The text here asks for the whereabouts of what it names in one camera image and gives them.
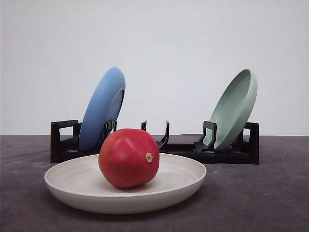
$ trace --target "black dish rack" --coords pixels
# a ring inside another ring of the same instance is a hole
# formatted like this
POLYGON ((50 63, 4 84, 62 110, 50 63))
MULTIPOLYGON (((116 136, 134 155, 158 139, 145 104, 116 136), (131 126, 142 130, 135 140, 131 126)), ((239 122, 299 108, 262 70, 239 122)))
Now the black dish rack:
MULTIPOLYGON (((106 122, 101 134, 99 145, 88 151, 78 149, 79 132, 82 123, 78 120, 60 121, 51 123, 50 158, 51 162, 58 163, 78 157, 98 154, 108 132, 117 129, 117 121, 106 122), (73 135, 61 140, 60 129, 73 127, 73 135)), ((142 130, 147 130, 147 122, 141 124, 142 130)), ((247 122, 244 129, 250 130, 249 140, 243 136, 243 130, 227 151, 215 151, 217 125, 204 121, 203 134, 193 143, 169 143, 169 121, 166 121, 165 135, 157 145, 161 153, 175 154, 197 160, 201 163, 231 163, 231 164, 259 164, 259 124, 247 122), (208 145, 203 143, 207 129, 212 131, 212 140, 208 145)))

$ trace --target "tabletop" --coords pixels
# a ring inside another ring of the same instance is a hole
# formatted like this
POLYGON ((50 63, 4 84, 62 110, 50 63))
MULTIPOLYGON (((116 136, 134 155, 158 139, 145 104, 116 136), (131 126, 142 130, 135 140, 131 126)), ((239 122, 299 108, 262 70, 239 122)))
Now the tabletop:
POLYGON ((58 201, 44 182, 56 165, 48 135, 0 140, 2 232, 308 231, 309 136, 261 136, 259 165, 205 164, 205 181, 192 197, 133 215, 89 213, 58 201))

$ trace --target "blue plate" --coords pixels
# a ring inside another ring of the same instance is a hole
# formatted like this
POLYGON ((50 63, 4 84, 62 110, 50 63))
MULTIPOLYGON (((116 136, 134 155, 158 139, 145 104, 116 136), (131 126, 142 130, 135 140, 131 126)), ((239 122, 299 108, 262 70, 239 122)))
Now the blue plate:
POLYGON ((118 118, 126 89, 122 72, 113 67, 99 82, 87 107, 79 134, 79 150, 95 148, 102 142, 105 122, 118 118))

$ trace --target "white wall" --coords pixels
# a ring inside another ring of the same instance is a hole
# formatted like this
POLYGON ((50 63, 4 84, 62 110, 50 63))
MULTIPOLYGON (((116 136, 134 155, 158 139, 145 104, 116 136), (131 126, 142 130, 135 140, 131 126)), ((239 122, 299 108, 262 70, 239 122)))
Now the white wall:
POLYGON ((258 78, 250 121, 262 135, 309 135, 309 1, 3 0, 1 133, 49 134, 82 121, 119 67, 118 128, 201 133, 244 68, 258 78))

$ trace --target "light green plate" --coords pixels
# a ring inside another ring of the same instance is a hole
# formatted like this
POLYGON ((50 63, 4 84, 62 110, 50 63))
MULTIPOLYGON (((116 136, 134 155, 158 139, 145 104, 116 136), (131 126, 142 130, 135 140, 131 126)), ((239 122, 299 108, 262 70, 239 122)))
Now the light green plate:
MULTIPOLYGON (((216 151, 228 150, 237 138, 253 109, 257 95, 257 80, 254 73, 245 69, 229 84, 214 109, 210 122, 217 123, 216 151)), ((212 132, 207 129, 204 144, 211 141, 212 132)))

